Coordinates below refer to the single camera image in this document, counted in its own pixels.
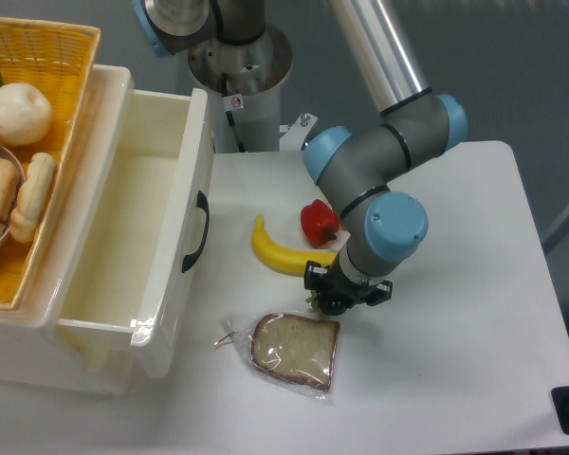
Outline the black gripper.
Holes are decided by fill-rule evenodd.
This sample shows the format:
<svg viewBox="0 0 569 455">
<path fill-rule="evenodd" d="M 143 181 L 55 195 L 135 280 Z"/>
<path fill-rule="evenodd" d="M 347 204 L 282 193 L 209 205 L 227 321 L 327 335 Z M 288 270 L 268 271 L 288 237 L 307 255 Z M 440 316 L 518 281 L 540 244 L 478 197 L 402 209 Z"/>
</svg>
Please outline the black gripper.
<svg viewBox="0 0 569 455">
<path fill-rule="evenodd" d="M 358 284 L 350 280 L 338 264 L 323 265 L 308 261 L 303 273 L 303 286 L 316 294 L 325 292 L 336 300 L 360 301 L 367 306 L 377 306 L 392 297 L 393 283 L 384 280 L 375 285 Z"/>
</svg>

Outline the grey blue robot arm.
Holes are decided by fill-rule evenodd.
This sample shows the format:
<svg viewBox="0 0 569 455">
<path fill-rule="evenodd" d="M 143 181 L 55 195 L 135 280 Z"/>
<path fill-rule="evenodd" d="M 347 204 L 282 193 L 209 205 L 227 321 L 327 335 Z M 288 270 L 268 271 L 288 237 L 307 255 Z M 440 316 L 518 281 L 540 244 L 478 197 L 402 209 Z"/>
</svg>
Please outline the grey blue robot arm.
<svg viewBox="0 0 569 455">
<path fill-rule="evenodd" d="M 302 263 L 313 305 L 337 316 L 391 296 L 388 276 L 416 251 L 428 218 L 389 183 L 462 142 L 468 119 L 455 98 L 432 92 L 388 2 L 331 7 L 381 117 L 363 135 L 332 127 L 304 142 L 304 166 L 349 233 L 333 260 Z M 187 53 L 210 96 L 218 152 L 278 148 L 279 89 L 292 51 L 266 21 L 263 2 L 137 1 L 133 8 L 156 54 Z"/>
</svg>

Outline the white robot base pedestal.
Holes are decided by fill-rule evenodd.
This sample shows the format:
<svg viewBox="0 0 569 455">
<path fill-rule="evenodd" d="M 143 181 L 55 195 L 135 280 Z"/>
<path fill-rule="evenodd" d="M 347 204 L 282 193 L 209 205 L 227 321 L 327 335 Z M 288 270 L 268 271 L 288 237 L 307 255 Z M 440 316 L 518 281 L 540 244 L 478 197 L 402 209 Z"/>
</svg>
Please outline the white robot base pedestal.
<svg viewBox="0 0 569 455">
<path fill-rule="evenodd" d="M 266 25 L 254 42 L 216 39 L 192 47 L 188 65 L 197 87 L 208 93 L 215 151 L 275 152 L 280 148 L 281 88 L 292 67 L 292 48 Z"/>
</svg>

